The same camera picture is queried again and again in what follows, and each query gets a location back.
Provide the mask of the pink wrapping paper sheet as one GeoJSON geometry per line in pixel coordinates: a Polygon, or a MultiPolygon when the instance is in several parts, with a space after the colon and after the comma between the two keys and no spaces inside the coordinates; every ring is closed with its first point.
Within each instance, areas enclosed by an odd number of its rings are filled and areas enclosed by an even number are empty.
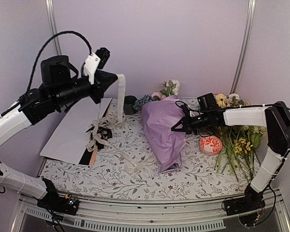
{"type": "Polygon", "coordinates": [[[173,95],[161,101],[148,102],[141,109],[144,134],[159,162],[160,173],[178,170],[182,164],[185,133],[171,130],[184,116],[176,101],[177,96],[173,95]]]}

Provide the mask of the blue hydrangea stem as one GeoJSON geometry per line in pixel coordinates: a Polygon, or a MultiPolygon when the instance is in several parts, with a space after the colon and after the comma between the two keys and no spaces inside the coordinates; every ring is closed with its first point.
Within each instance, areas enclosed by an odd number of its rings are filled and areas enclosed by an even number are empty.
{"type": "Polygon", "coordinates": [[[142,98],[138,98],[135,103],[133,108],[136,111],[140,111],[142,109],[142,106],[146,103],[152,102],[153,98],[150,95],[144,95],[142,98]]]}

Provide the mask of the white printed ribbon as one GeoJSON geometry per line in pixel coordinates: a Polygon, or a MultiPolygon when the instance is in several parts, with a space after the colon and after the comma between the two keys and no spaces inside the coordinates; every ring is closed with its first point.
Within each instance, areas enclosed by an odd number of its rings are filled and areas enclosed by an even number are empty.
{"type": "Polygon", "coordinates": [[[143,160],[141,163],[135,163],[132,158],[130,158],[125,152],[121,151],[119,148],[115,147],[111,143],[109,143],[107,140],[103,140],[102,137],[98,134],[98,128],[102,125],[104,122],[110,122],[111,126],[115,126],[116,128],[119,126],[122,126],[124,123],[124,120],[126,119],[125,116],[123,116],[123,107],[124,107],[124,98],[125,98],[125,90],[126,90],[126,79],[124,74],[118,74],[118,97],[117,97],[117,119],[112,116],[110,118],[108,117],[102,117],[99,118],[100,111],[101,111],[101,104],[99,103],[99,112],[97,119],[92,122],[92,126],[94,126],[94,129],[89,130],[91,137],[86,145],[86,148],[88,152],[92,152],[97,149],[96,142],[99,144],[108,146],[114,150],[117,151],[117,153],[120,155],[120,160],[125,160],[125,169],[126,172],[130,176],[135,176],[139,174],[146,166],[150,166],[151,162],[154,162],[154,157],[150,155],[145,160],[143,160]]]}

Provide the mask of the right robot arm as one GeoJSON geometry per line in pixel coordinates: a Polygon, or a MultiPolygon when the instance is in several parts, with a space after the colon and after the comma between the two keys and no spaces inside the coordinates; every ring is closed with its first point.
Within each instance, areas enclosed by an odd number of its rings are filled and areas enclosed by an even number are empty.
{"type": "Polygon", "coordinates": [[[240,201],[242,209],[250,211],[290,153],[290,108],[283,101],[244,106],[236,96],[224,98],[212,93],[197,100],[196,116],[186,103],[175,102],[184,116],[172,130],[197,134],[210,129],[219,134],[225,150],[250,170],[250,183],[240,201]]]}

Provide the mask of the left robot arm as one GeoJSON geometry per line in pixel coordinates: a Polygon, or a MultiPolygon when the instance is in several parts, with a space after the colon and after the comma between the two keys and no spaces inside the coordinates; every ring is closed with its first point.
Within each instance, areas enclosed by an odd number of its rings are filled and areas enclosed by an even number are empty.
{"type": "MultiPolygon", "coordinates": [[[[26,92],[6,111],[0,114],[0,147],[19,132],[36,125],[49,114],[71,109],[78,101],[90,97],[96,104],[101,102],[105,91],[119,79],[114,73],[103,71],[110,51],[101,47],[92,51],[88,40],[76,31],[62,31],[49,38],[34,61],[26,92]],[[46,46],[56,37],[73,34],[81,38],[89,49],[89,55],[80,70],[70,62],[67,55],[53,56],[40,64],[42,84],[32,88],[33,73],[46,46]]],[[[62,206],[56,187],[48,179],[33,178],[11,169],[0,161],[0,187],[43,200],[52,210],[62,206]]]]}

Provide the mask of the pile of fake flowers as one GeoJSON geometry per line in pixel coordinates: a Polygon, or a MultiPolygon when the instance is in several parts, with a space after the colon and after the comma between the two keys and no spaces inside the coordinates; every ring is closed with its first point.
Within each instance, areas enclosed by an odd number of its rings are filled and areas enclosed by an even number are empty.
{"type": "Polygon", "coordinates": [[[255,152],[260,145],[266,128],[260,126],[210,126],[205,129],[210,135],[216,136],[222,142],[223,148],[216,161],[218,173],[225,168],[238,179],[241,175],[251,181],[256,174],[254,167],[255,152]]]}

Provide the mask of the dark grey mug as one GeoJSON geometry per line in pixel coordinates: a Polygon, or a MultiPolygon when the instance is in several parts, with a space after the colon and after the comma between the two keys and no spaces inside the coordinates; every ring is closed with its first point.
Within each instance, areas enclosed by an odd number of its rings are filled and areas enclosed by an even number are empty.
{"type": "Polygon", "coordinates": [[[137,98],[132,95],[125,96],[123,110],[126,115],[133,115],[136,113],[134,109],[134,104],[137,101],[137,98]]]}

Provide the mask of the red patterned bowl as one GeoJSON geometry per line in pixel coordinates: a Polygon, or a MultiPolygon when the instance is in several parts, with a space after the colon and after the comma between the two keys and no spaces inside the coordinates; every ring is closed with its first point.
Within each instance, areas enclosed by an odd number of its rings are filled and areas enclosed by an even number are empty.
{"type": "Polygon", "coordinates": [[[200,139],[200,149],[208,155],[218,154],[222,148],[222,142],[216,136],[207,136],[200,139]]]}

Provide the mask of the left aluminium frame post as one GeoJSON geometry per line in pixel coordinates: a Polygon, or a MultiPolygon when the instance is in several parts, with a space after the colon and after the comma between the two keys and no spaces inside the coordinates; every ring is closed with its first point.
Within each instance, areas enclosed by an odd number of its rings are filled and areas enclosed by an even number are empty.
{"type": "MultiPolygon", "coordinates": [[[[56,24],[56,17],[55,17],[55,11],[54,11],[54,4],[52,0],[45,0],[45,6],[46,6],[46,14],[48,18],[48,23],[50,27],[50,31],[52,35],[57,34],[57,24],[56,24]]],[[[54,49],[57,55],[61,55],[61,47],[58,37],[53,39],[53,45],[54,49]]]]}

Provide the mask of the aluminium frame post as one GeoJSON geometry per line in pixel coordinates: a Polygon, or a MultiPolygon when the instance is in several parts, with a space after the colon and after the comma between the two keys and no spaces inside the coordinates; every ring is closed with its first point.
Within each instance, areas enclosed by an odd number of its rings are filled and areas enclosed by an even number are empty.
{"type": "Polygon", "coordinates": [[[255,14],[255,8],[256,8],[256,0],[249,0],[248,6],[247,6],[247,15],[246,15],[246,22],[245,22],[245,28],[244,28],[244,35],[242,39],[242,45],[239,53],[238,62],[236,65],[230,94],[235,93],[238,89],[241,73],[244,67],[246,53],[248,49],[249,39],[251,36],[251,31],[253,27],[253,21],[254,21],[254,14],[255,14]]]}
{"type": "MultiPolygon", "coordinates": [[[[57,24],[56,24],[56,17],[55,17],[55,11],[54,11],[54,4],[52,0],[45,0],[45,6],[46,6],[46,14],[48,18],[48,23],[50,27],[50,31],[52,35],[57,34],[57,24]]],[[[61,55],[61,47],[58,37],[53,39],[53,45],[54,49],[57,55],[61,55]]]]}

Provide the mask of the front aluminium rail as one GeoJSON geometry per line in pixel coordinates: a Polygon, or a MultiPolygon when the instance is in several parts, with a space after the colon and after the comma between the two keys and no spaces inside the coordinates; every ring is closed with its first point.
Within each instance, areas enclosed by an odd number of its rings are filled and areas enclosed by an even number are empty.
{"type": "Polygon", "coordinates": [[[228,215],[226,198],[134,201],[81,197],[75,216],[54,215],[21,196],[13,232],[290,232],[279,189],[264,193],[265,207],[228,215]]]}

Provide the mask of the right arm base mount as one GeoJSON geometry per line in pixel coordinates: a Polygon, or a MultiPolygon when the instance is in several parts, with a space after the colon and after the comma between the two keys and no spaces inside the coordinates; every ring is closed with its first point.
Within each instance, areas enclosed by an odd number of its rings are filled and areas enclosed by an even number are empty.
{"type": "Polygon", "coordinates": [[[228,216],[250,212],[265,207],[262,193],[245,193],[243,197],[226,198],[221,204],[228,216]]]}

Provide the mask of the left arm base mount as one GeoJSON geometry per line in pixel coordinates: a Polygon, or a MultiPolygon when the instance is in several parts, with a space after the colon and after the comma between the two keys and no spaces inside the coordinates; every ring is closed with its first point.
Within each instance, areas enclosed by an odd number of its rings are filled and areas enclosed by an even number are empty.
{"type": "Polygon", "coordinates": [[[79,208],[79,200],[70,194],[62,197],[57,193],[47,193],[42,199],[37,199],[37,206],[49,211],[75,216],[79,208]]]}

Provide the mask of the right aluminium frame post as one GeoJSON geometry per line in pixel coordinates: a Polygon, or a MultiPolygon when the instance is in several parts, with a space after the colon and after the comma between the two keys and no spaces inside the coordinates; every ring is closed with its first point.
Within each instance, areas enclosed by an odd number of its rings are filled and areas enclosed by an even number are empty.
{"type": "Polygon", "coordinates": [[[255,14],[255,8],[256,8],[256,0],[249,0],[248,6],[247,6],[247,15],[246,15],[246,22],[245,22],[245,28],[244,28],[244,35],[242,39],[242,45],[239,53],[238,62],[236,65],[230,94],[235,93],[238,89],[241,73],[244,67],[246,53],[248,49],[249,39],[251,36],[251,31],[253,27],[253,21],[254,21],[254,14],[255,14]]]}

